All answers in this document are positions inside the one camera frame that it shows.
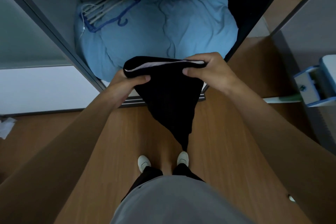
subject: left hand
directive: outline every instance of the left hand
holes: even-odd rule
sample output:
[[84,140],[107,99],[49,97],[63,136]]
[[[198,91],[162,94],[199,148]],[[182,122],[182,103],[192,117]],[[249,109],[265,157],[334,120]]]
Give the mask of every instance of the left hand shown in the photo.
[[109,100],[114,102],[113,108],[118,108],[133,90],[134,86],[149,82],[150,75],[142,75],[135,78],[127,78],[124,71],[119,70],[113,77],[111,83],[103,91]]

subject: white sneaker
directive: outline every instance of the white sneaker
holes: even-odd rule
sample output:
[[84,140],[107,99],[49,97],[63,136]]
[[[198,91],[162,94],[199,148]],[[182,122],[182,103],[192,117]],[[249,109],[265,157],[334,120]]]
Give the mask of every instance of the white sneaker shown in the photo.
[[140,169],[140,172],[142,173],[144,170],[145,170],[145,167],[151,167],[151,162],[149,161],[149,159],[144,156],[144,155],[141,155],[139,158],[138,158],[138,167]]
[[177,164],[181,163],[185,164],[187,167],[189,166],[189,156],[185,151],[181,152],[177,158]]

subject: wardrobe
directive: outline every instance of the wardrobe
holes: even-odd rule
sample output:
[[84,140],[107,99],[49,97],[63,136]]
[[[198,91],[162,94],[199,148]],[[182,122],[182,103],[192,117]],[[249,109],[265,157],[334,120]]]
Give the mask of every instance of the wardrobe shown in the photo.
[[[16,12],[6,10],[7,16],[2,16],[6,22],[0,36],[8,41],[0,46],[6,49],[5,54],[0,53],[0,115],[81,110],[106,88],[108,82],[97,78],[76,51],[74,18],[82,1],[7,0]],[[239,30],[226,61],[272,2],[229,0]],[[200,101],[205,99],[206,90],[204,85]],[[133,91],[121,107],[144,104]]]

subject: sneaker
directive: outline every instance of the sneaker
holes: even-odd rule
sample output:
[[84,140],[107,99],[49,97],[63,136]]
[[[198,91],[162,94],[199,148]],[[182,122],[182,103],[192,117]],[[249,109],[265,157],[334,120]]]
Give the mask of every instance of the sneaker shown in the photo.
[[145,167],[151,167],[151,162],[149,161],[149,159],[144,156],[144,155],[141,155],[139,158],[138,158],[138,167],[140,169],[140,172],[142,173],[144,170],[145,170]]
[[185,164],[187,167],[189,166],[189,156],[185,151],[181,152],[177,158],[177,164],[179,165],[181,163]]

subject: blue duvet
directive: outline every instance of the blue duvet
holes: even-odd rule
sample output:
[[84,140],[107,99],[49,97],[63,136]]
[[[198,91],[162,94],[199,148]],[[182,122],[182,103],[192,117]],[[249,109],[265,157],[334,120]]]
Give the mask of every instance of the blue duvet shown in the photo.
[[[118,16],[128,2],[112,9],[98,23]],[[196,53],[229,52],[238,28],[228,9],[228,0],[141,0],[117,23],[100,31],[83,31],[76,18],[75,40],[82,55],[98,78],[110,82],[124,63],[135,56],[183,59]]]

